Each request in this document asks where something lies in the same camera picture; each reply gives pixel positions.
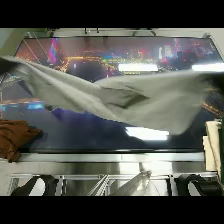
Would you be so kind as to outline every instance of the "gray cloth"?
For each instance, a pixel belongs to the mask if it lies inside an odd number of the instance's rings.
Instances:
[[[95,83],[14,57],[13,73],[25,80],[33,96],[53,108],[181,134],[191,124],[206,96],[204,72],[178,71],[120,76]]]

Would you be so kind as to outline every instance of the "brown cloth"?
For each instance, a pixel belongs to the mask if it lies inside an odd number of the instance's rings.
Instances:
[[[0,120],[0,158],[15,162],[20,153],[18,148],[41,132],[28,126],[26,121]]]

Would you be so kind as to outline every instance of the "city lights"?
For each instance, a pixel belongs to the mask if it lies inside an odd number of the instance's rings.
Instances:
[[[168,131],[159,131],[141,127],[126,127],[126,133],[131,137],[136,137],[142,140],[161,140],[168,139]]]
[[[224,63],[192,65],[192,70],[208,71],[208,72],[223,72],[224,71]]]
[[[119,64],[118,65],[119,71],[141,71],[141,72],[155,72],[158,71],[158,67],[155,64]]]

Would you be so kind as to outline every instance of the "gray floor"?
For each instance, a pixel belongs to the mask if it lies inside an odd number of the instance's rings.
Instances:
[[[11,174],[138,174],[139,163],[45,163],[45,162],[0,162],[0,196],[7,195]],[[203,162],[150,162],[142,163],[145,170],[154,174],[171,174],[180,172],[203,172]],[[82,195],[90,190],[94,183],[88,185],[75,184],[76,190]]]

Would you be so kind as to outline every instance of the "monitor screen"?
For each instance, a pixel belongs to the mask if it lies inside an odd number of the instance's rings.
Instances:
[[[222,63],[211,39],[170,37],[24,39],[16,57],[93,83],[113,76],[146,71],[156,75],[191,69],[196,64]],[[175,136],[104,120],[88,112],[50,110],[49,105],[32,96],[23,80],[10,74],[1,87],[1,118],[26,120],[43,130],[41,136],[23,146],[24,152],[197,152],[203,150],[205,122],[220,118],[224,112],[223,97],[212,85],[206,91],[209,96],[200,113],[183,134]]]

